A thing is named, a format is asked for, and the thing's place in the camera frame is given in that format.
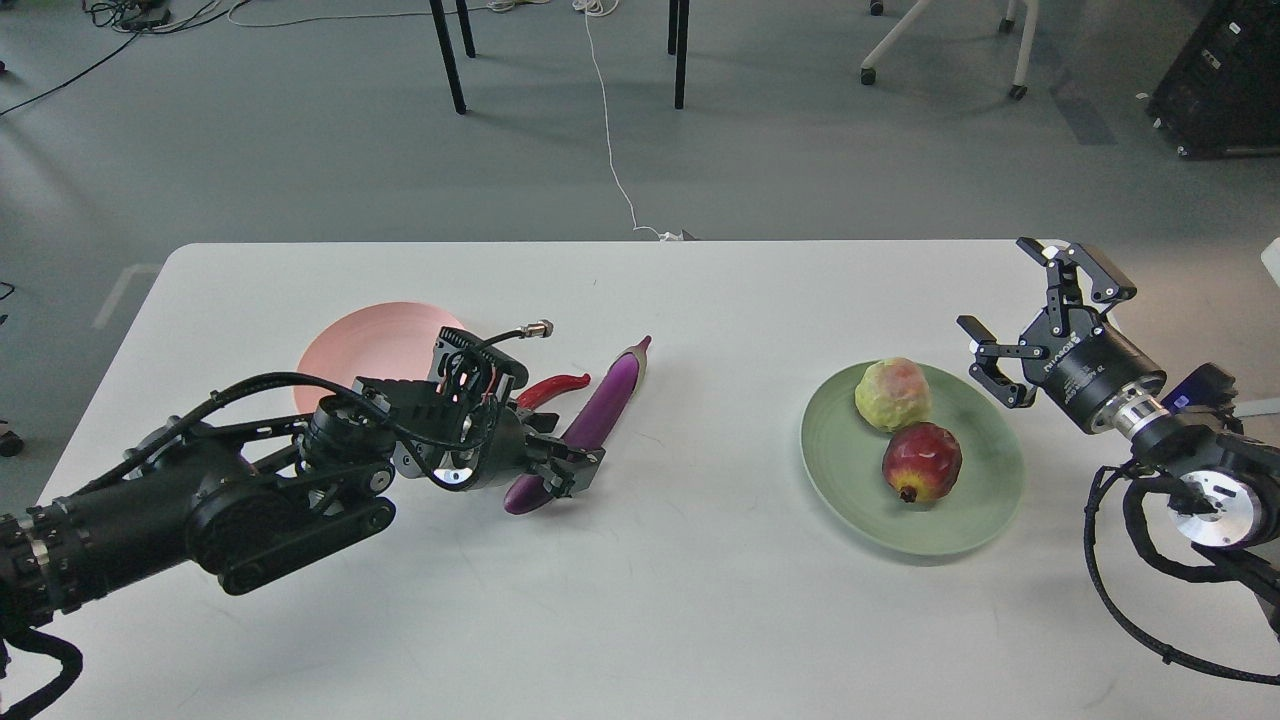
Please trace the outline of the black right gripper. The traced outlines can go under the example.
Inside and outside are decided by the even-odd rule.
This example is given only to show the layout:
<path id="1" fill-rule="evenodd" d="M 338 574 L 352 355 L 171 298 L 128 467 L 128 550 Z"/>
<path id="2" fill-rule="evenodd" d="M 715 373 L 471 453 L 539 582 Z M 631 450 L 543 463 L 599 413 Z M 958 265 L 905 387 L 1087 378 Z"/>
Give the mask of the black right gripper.
<path id="1" fill-rule="evenodd" d="M 1044 268 L 1044 313 L 1024 329 L 1023 345 L 1002 345 L 975 316 L 957 316 L 975 345 L 969 374 L 1005 407 L 1029 407 L 1036 389 L 998 368 L 1002 359 L 1025 359 L 1025 379 L 1076 428 L 1105 432 L 1112 425 L 1105 407 L 1114 397 L 1129 389 L 1155 395 L 1167 382 L 1167 373 L 1107 322 L 1115 306 L 1137 296 L 1137 287 L 1093 246 L 1032 237 L 1018 238 L 1016 246 Z"/>

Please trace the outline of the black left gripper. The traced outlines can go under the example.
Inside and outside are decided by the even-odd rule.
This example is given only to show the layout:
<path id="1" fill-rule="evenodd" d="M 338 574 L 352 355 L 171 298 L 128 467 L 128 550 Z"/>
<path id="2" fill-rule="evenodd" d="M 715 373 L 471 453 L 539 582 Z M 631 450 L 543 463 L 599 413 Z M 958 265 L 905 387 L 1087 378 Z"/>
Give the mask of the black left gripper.
<path id="1" fill-rule="evenodd" d="M 526 473 L 539 478 L 538 489 L 530 484 L 534 498 L 563 498 L 589 489 L 605 450 L 554 439 L 559 423 L 558 413 L 509 401 L 492 437 L 476 454 L 470 489 L 504 486 Z"/>

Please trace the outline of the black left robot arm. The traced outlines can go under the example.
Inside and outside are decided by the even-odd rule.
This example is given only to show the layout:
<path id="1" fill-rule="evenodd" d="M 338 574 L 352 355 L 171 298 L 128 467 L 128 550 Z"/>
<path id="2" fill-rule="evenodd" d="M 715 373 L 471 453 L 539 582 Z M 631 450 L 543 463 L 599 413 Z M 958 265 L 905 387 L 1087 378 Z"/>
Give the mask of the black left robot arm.
<path id="1" fill-rule="evenodd" d="M 4 514 L 3 652 L 60 669 L 3 716 L 35 717 L 81 675 L 81 651 L 44 629 L 56 614 L 182 562 L 228 594 L 255 591 L 385 530 L 397 477 L 465 492 L 531 474 L 554 498 L 585 491 L 602 441 L 558 437 L 556 414 L 512 398 L 529 373 L 499 350 L 550 333 L 549 322 L 485 340 L 445 327 L 422 379 L 253 375 L 76 492 Z"/>

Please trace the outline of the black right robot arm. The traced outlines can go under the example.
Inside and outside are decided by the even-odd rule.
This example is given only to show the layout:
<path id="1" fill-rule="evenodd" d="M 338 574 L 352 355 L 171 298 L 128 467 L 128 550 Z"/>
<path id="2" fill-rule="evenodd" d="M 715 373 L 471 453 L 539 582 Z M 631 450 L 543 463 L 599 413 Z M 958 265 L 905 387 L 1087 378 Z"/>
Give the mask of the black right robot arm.
<path id="1" fill-rule="evenodd" d="M 1018 247 L 1046 274 L 1044 304 L 1007 345 L 977 318 L 970 375 L 1006 407 L 1050 398 L 1082 432 L 1116 430 L 1130 445 L 1123 512 L 1137 553 L 1188 583 L 1234 582 L 1277 606 L 1277 569 L 1254 547 L 1277 538 L 1277 450 L 1245 436 L 1235 380 L 1204 364 L 1174 392 L 1167 375 L 1110 320 L 1137 295 L 1098 249 Z"/>

